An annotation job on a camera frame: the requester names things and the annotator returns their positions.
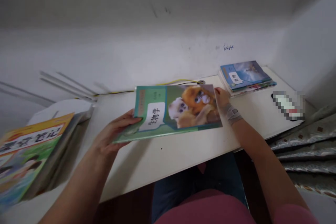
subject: pink shirt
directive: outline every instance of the pink shirt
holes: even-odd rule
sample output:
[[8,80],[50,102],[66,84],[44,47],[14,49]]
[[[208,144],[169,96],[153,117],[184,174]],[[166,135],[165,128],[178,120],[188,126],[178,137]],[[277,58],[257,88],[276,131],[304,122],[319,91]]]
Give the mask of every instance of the pink shirt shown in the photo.
[[[186,199],[178,207],[164,213],[155,224],[239,223],[255,224],[249,210],[238,199],[209,189]],[[276,210],[274,224],[318,224],[307,209],[284,205]]]

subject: green book cover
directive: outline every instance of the green book cover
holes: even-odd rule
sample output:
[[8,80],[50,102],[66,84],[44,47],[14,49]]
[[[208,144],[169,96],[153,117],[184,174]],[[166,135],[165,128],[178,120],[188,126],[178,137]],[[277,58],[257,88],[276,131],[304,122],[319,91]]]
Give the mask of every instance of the green book cover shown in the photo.
[[222,127],[213,85],[138,86],[134,117],[114,142]]

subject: white label sticker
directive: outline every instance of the white label sticker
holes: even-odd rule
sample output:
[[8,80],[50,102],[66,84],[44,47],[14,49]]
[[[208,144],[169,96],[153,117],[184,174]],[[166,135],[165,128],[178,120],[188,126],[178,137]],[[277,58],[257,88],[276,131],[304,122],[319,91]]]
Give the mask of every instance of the white label sticker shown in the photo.
[[241,84],[243,81],[239,78],[238,74],[236,72],[229,73],[229,76],[234,84]]
[[139,131],[154,130],[163,123],[166,103],[149,103],[147,107],[147,116],[145,122],[139,128]]

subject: colorful book cover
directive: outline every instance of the colorful book cover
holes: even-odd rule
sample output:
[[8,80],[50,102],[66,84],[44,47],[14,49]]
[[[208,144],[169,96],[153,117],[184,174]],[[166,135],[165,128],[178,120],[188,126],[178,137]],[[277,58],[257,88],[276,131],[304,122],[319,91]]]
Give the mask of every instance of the colorful book cover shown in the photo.
[[18,203],[74,114],[10,131],[0,143],[0,212]]
[[227,84],[222,71],[220,70],[218,73],[219,78],[221,79],[222,83],[225,86],[225,89],[227,90],[227,92],[230,94],[231,98],[240,96],[240,95],[245,95],[248,93],[253,93],[257,90],[262,90],[262,89],[266,89],[266,88],[270,88],[273,86],[276,86],[277,83],[273,80],[270,80],[268,82],[264,82],[264,83],[259,83],[259,84],[255,84],[252,86],[247,86],[247,87],[242,87],[240,89],[236,89],[234,92],[230,89],[229,85]]
[[271,80],[256,61],[223,65],[220,69],[223,72],[226,82],[233,91]]
[[115,140],[128,142],[222,127],[213,85],[138,86],[134,117]]

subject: yellow cable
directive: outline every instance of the yellow cable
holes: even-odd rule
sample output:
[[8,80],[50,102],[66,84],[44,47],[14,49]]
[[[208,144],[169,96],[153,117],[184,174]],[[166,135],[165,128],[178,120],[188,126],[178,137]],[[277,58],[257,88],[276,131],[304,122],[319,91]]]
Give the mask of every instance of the yellow cable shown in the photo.
[[167,83],[162,83],[162,84],[156,84],[155,86],[164,86],[164,85],[168,85],[168,84],[172,84],[175,82],[181,82],[181,81],[189,81],[189,82],[197,82],[197,83],[201,83],[195,80],[188,80],[188,79],[178,79],[178,80],[173,80],[172,82],[167,82]]
[[[195,81],[195,80],[189,80],[189,79],[178,79],[178,80],[173,80],[172,82],[167,82],[167,83],[162,83],[162,84],[156,84],[155,86],[164,86],[164,85],[168,85],[168,84],[172,84],[175,82],[182,82],[182,81],[189,81],[189,82],[196,82],[198,84],[200,84],[201,82]],[[127,90],[127,91],[118,91],[118,92],[111,92],[111,93],[106,93],[106,94],[96,94],[94,95],[94,97],[97,97],[99,95],[114,95],[114,94],[118,94],[118,93],[126,93],[126,92],[135,92],[134,90]]]

